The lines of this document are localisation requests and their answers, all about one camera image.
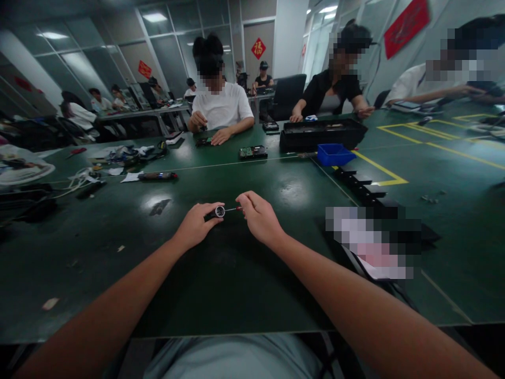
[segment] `ceiling light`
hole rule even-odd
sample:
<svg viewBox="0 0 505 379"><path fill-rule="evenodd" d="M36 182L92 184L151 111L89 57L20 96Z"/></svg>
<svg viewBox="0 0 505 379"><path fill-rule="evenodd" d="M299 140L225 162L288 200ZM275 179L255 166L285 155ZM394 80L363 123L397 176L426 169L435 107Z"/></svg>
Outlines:
<svg viewBox="0 0 505 379"><path fill-rule="evenodd" d="M145 18L146 20L148 20L149 22L152 22L152 23L165 21L167 19L160 12L158 12L158 13L151 13L151 14L148 14L148 15L143 15L142 17Z"/></svg>
<svg viewBox="0 0 505 379"><path fill-rule="evenodd" d="M321 9L319 11L319 13L329 13L329 12L333 12L336 9L337 9L337 5L334 5L333 7L326 7L326 8Z"/></svg>
<svg viewBox="0 0 505 379"><path fill-rule="evenodd" d="M39 37L46 37L49 39L63 39L63 38L68 38L68 36L63 35L63 34L58 34L58 33L53 33L53 32L44 32L44 33L39 33L37 34Z"/></svg>

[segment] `blue plastic bin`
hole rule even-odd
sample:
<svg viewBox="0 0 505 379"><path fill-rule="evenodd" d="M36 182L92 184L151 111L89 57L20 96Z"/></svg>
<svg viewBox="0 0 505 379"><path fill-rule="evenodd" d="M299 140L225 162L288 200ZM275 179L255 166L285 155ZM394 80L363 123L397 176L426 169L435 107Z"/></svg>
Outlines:
<svg viewBox="0 0 505 379"><path fill-rule="evenodd" d="M323 166L344 166L356 158L342 144L317 145L317 158Z"/></svg>

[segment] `black storage box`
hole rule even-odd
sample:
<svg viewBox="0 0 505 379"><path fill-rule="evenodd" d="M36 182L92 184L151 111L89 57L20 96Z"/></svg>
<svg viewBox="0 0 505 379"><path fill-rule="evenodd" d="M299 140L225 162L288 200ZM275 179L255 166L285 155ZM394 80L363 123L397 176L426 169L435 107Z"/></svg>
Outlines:
<svg viewBox="0 0 505 379"><path fill-rule="evenodd" d="M317 145L342 144L353 150L365 136L368 128L352 118L301 123L286 123L280 133L280 151L314 152Z"/></svg>

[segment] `white t-shirt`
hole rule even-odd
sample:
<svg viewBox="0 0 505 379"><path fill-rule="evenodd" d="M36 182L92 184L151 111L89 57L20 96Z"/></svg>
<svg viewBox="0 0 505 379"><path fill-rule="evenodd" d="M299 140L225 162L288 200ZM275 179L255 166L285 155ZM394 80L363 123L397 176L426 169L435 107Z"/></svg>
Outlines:
<svg viewBox="0 0 505 379"><path fill-rule="evenodd" d="M80 126L85 131L94 128L92 122L96 120L96 114L91 113L76 103L70 103L69 107L70 112L74 115L69 118L70 121Z"/></svg>
<svg viewBox="0 0 505 379"><path fill-rule="evenodd" d="M198 91L193 113L200 111L207 119L207 129L235 125L246 117L254 117L245 90L238 84L225 82L219 94Z"/></svg>
<svg viewBox="0 0 505 379"><path fill-rule="evenodd" d="M188 88L186 90L186 93L184 94L184 97L188 97L188 96L196 96L196 91L192 91L191 88Z"/></svg>
<svg viewBox="0 0 505 379"><path fill-rule="evenodd" d="M465 84L465 81L441 81L433 80L426 75L426 63L414 66L405 71L393 84L393 88L384 101L384 105L390 100L404 99L424 95Z"/></svg>
<svg viewBox="0 0 505 379"><path fill-rule="evenodd" d="M106 99L104 97L102 97L101 103L99 103L98 100L94 98L91 100L91 107L97 112L108 111L112 109L112 103L109 101L109 99Z"/></svg>

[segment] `red decoration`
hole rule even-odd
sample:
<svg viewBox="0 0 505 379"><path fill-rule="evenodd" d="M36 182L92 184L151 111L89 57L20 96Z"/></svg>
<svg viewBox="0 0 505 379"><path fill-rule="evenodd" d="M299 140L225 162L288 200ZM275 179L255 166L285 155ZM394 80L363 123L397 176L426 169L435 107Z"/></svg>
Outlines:
<svg viewBox="0 0 505 379"><path fill-rule="evenodd" d="M387 59L399 52L429 22L428 0L412 0L384 33Z"/></svg>
<svg viewBox="0 0 505 379"><path fill-rule="evenodd" d="M22 89L27 90L28 92L32 91L32 86L30 86L30 83L27 82L24 79L21 79L20 77L14 76L14 80L16 81L16 84L21 87Z"/></svg>
<svg viewBox="0 0 505 379"><path fill-rule="evenodd" d="M146 65L144 62L139 61L138 62L138 71L145 76L146 78L151 77L151 72L153 72L153 69L150 68L148 65Z"/></svg>
<svg viewBox="0 0 505 379"><path fill-rule="evenodd" d="M256 42L254 42L251 51L256 57L256 59L259 60L263 55L263 53L265 52L266 48L267 47L264 45L263 41L258 38Z"/></svg>

